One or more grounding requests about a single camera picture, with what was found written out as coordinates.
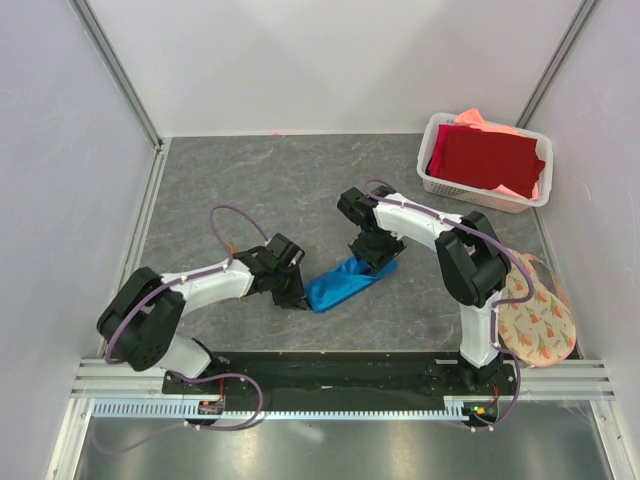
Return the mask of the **blue cloth napkin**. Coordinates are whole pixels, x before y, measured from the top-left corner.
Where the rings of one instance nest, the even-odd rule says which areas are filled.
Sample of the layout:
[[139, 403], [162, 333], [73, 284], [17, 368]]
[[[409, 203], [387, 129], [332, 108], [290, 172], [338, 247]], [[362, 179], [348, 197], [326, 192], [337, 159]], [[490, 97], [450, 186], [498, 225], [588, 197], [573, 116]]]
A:
[[398, 262], [392, 260], [375, 273], [369, 263], [352, 255], [305, 285], [310, 308], [314, 313], [331, 310], [389, 276], [397, 267]]

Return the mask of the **orange plastic fork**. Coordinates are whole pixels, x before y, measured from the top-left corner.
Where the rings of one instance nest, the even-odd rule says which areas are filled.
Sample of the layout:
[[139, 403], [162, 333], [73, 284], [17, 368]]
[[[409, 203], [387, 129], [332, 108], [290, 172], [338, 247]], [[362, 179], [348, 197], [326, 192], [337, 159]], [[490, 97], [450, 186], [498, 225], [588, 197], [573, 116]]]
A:
[[245, 294], [247, 289], [247, 269], [245, 266], [235, 259], [234, 255], [238, 252], [238, 249], [231, 243], [228, 243], [231, 257], [233, 261], [229, 261], [229, 268], [233, 279], [233, 293], [235, 297], [241, 301], [241, 298]]

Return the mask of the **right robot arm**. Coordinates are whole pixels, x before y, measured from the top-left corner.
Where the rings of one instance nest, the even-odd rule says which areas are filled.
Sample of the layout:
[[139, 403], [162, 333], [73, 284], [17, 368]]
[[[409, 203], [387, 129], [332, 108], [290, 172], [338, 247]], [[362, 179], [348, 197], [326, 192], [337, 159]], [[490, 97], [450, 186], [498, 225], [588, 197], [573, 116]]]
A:
[[490, 363], [498, 356], [493, 309], [511, 270], [487, 218], [479, 212], [461, 216], [433, 210], [385, 185], [370, 194], [352, 187], [341, 194], [337, 208], [360, 228], [349, 248], [367, 273], [387, 267], [407, 239], [436, 254], [446, 290], [460, 307], [459, 352], [466, 362], [457, 371], [459, 384], [469, 393], [483, 392], [494, 381]]

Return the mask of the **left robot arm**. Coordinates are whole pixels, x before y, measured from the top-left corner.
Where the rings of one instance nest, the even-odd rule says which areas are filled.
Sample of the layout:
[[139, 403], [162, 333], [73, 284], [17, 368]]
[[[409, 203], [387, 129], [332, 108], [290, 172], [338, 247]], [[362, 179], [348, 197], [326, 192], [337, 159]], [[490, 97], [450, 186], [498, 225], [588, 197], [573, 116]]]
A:
[[266, 245], [187, 272], [137, 269], [97, 321], [97, 331], [106, 342], [105, 362], [124, 363], [136, 372], [159, 367], [184, 377], [198, 393], [211, 392], [220, 371], [201, 342], [177, 333], [182, 317], [265, 292], [283, 309], [307, 310], [300, 272], [304, 256], [299, 246], [276, 236]]

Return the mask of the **red cloth in basket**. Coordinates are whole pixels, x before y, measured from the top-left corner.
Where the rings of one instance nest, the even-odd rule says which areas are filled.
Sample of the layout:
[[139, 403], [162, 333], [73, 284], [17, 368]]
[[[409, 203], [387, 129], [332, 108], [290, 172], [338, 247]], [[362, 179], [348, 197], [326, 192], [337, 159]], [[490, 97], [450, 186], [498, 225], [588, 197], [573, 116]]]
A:
[[530, 137], [441, 125], [426, 172], [477, 189], [535, 200], [545, 162]]

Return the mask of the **white plastic basket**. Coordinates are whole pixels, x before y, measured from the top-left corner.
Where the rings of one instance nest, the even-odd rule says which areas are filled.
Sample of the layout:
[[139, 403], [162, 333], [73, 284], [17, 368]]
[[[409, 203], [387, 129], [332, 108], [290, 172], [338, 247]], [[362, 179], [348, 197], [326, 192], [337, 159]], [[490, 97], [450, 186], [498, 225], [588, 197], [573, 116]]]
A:
[[553, 148], [540, 133], [484, 120], [478, 110], [435, 113], [417, 156], [426, 192], [521, 213], [545, 205], [553, 177]]

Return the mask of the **salmon cloth in basket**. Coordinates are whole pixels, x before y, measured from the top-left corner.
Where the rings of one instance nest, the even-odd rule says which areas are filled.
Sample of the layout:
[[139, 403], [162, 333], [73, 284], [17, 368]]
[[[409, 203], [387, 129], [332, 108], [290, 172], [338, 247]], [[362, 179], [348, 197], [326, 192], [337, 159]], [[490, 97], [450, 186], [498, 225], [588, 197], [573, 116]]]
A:
[[456, 126], [464, 126], [487, 133], [519, 135], [519, 132], [509, 126], [487, 122], [477, 108], [460, 113], [453, 122]]

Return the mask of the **floral oval placemat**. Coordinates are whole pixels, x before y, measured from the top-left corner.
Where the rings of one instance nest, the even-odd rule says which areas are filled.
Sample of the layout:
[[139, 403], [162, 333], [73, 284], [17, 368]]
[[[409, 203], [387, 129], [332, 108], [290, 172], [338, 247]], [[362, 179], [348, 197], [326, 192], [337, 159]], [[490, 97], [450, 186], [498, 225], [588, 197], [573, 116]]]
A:
[[576, 346], [576, 322], [555, 273], [531, 254], [512, 252], [526, 268], [533, 295], [524, 303], [498, 307], [499, 338], [521, 361], [549, 367], [569, 357]]

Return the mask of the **right aluminium corner post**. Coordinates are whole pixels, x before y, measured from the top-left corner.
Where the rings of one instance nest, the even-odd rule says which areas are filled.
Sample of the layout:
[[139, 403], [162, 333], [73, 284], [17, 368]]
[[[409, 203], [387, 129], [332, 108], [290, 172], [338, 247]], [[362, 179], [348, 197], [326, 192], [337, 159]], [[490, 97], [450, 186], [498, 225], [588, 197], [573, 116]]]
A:
[[600, 0], [582, 0], [579, 2], [578, 8], [517, 118], [515, 123], [517, 128], [526, 129], [530, 125], [600, 4]]

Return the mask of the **aluminium corner post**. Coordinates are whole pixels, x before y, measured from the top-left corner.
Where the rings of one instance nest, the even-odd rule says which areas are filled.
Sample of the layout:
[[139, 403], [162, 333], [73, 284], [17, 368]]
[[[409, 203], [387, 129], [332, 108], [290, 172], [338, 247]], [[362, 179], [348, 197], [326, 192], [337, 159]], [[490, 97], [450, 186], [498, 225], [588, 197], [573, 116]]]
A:
[[530, 125], [600, 4], [600, 0], [582, 0], [579, 2], [578, 8], [517, 118], [515, 123], [517, 128], [526, 129]]
[[94, 47], [125, 102], [137, 119], [146, 138], [155, 150], [160, 150], [164, 143], [163, 138], [144, 107], [141, 98], [109, 40], [106, 31], [101, 25], [97, 14], [92, 8], [91, 3], [87, 0], [70, 0], [69, 4], [78, 16], [85, 32], [94, 44]]

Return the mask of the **left aluminium corner post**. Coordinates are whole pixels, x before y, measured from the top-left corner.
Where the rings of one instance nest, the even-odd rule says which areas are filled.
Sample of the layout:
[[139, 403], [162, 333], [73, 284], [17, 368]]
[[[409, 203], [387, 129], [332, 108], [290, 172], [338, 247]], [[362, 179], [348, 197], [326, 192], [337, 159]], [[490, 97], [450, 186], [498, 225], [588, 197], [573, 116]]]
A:
[[70, 0], [69, 4], [78, 16], [85, 32], [94, 44], [94, 47], [125, 102], [137, 119], [146, 138], [155, 150], [160, 150], [164, 143], [163, 138], [144, 107], [141, 98], [109, 40], [106, 31], [101, 25], [97, 14], [92, 8], [91, 3], [87, 0]]

